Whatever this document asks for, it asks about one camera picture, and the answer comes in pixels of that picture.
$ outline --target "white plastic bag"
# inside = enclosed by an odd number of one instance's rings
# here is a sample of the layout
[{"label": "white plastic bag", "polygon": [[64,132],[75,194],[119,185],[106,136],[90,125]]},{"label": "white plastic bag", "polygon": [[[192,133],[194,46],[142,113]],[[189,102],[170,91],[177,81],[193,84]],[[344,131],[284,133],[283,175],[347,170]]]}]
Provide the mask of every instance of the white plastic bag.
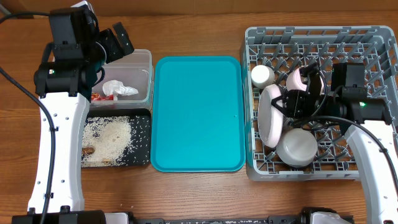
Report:
[{"label": "white plastic bag", "polygon": [[113,95],[113,100],[118,100],[118,95],[122,96],[131,96],[134,94],[138,94],[138,90],[129,87],[129,86],[124,86],[123,82],[117,81],[117,80],[111,80],[102,86],[102,90],[104,91],[104,94],[106,96]]}]

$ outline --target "gray dish rack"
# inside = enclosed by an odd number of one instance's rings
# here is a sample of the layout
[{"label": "gray dish rack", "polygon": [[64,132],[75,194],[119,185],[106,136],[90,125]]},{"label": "gray dish rack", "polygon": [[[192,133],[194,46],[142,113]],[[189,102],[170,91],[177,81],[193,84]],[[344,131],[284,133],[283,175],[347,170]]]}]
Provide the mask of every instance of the gray dish rack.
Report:
[{"label": "gray dish rack", "polygon": [[397,142],[397,52],[394,33],[386,26],[248,28],[241,48],[248,177],[255,181],[359,180],[355,159],[337,127],[313,132],[318,152],[314,161],[301,169],[285,165],[274,150],[263,145],[257,128],[260,93],[251,84],[254,66],[272,68],[275,83],[283,91],[287,75],[299,66],[318,62],[330,84],[333,63],[364,63],[368,97],[387,102]]}]

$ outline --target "black cable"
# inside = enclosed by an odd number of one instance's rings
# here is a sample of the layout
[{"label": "black cable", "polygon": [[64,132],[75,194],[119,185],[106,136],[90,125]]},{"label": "black cable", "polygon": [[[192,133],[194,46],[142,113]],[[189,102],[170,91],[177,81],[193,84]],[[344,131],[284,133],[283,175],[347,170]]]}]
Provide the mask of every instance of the black cable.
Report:
[{"label": "black cable", "polygon": [[45,46],[42,56],[42,63],[48,62],[53,46],[54,46],[53,42],[50,42]]},{"label": "black cable", "polygon": [[337,122],[337,123],[345,123],[345,124],[356,126],[360,130],[364,131],[371,139],[373,139],[373,141],[379,146],[380,152],[383,153],[384,156],[387,159],[387,163],[388,163],[388,165],[390,167],[392,179],[394,181],[394,185],[395,185],[395,188],[396,188],[396,193],[398,195],[398,177],[397,177],[397,172],[396,172],[396,170],[394,168],[394,165],[392,163],[391,157],[390,157],[387,149],[381,144],[381,142],[378,140],[377,137],[375,137],[375,135],[373,135],[369,130],[367,130],[366,128],[364,128],[360,124],[355,123],[354,121],[350,121],[348,119],[339,118],[339,117],[335,117],[335,116],[312,116],[312,117],[309,117],[309,118],[302,118],[302,119],[298,119],[298,120],[294,121],[292,123],[292,126],[294,127],[298,123],[302,123],[302,122],[319,121],[319,120],[332,121],[332,122]]},{"label": "black cable", "polygon": [[49,16],[49,13],[46,12],[20,12],[15,14],[6,15],[0,19],[0,24],[10,18],[17,17],[17,16]]},{"label": "black cable", "polygon": [[336,95],[337,93],[344,87],[344,85],[338,86],[333,92],[333,102],[336,103]]},{"label": "black cable", "polygon": [[49,166],[49,176],[47,178],[47,189],[45,191],[45,200],[43,206],[42,217],[40,219],[40,223],[44,223],[45,215],[47,213],[47,209],[49,208],[50,197],[51,197],[51,185],[52,185],[52,176],[54,172],[54,161],[55,161],[55,126],[52,121],[51,115],[46,107],[28,90],[26,90],[21,84],[15,81],[12,77],[10,77],[1,67],[0,73],[12,84],[14,84],[18,89],[20,89],[23,93],[25,93],[30,99],[32,99],[39,107],[42,109],[43,113],[45,114],[47,120],[49,121],[50,125],[50,133],[51,133],[51,155],[50,155],[50,166]]},{"label": "black cable", "polygon": [[96,86],[97,84],[102,82],[105,78],[105,69],[103,67],[101,67],[100,70],[101,70],[101,78],[99,78],[99,80],[94,84],[94,86]]},{"label": "black cable", "polygon": [[306,130],[306,131],[319,131],[319,130],[322,130],[324,128],[329,128],[329,127],[336,126],[336,125],[338,125],[338,123],[325,124],[325,125],[322,125],[322,126],[317,127],[317,128],[304,128],[303,125],[300,125],[300,127],[303,130]]},{"label": "black cable", "polygon": [[92,12],[91,10],[87,9],[85,12],[95,22],[95,37],[94,37],[94,40],[96,40],[96,39],[98,39],[100,37],[100,27],[99,27],[99,24],[98,24],[98,19],[95,16],[94,12]]},{"label": "black cable", "polygon": [[323,99],[321,101],[321,103],[319,104],[318,108],[312,113],[311,116],[315,116],[319,110],[322,108],[322,106],[326,103],[326,96],[328,95],[328,84],[326,83],[325,80],[325,76],[323,75],[323,73],[321,72],[321,70],[319,69],[319,77],[321,77],[321,80],[323,82]]},{"label": "black cable", "polygon": [[[11,14],[4,16],[3,18],[0,19],[0,24],[2,24],[4,21],[7,19],[17,17],[17,16],[26,16],[26,15],[32,15],[32,16],[49,16],[49,13],[46,12],[20,12],[16,14]],[[12,84],[14,84],[18,89],[20,89],[23,93],[25,93],[30,99],[32,99],[39,107],[42,109],[44,115],[46,116],[47,120],[49,121],[49,126],[50,126],[50,134],[51,134],[51,154],[50,154],[50,165],[49,165],[49,176],[47,177],[47,187],[45,190],[45,198],[44,198],[44,205],[43,205],[43,212],[42,216],[40,218],[40,224],[44,224],[45,216],[47,214],[47,210],[49,209],[49,203],[50,203],[50,198],[51,198],[51,186],[52,186],[52,176],[54,173],[54,163],[55,163],[55,126],[52,121],[51,115],[49,111],[46,109],[46,107],[40,102],[36,96],[31,94],[27,89],[25,89],[21,84],[15,81],[12,77],[10,77],[1,67],[0,67],[0,73]]]}]

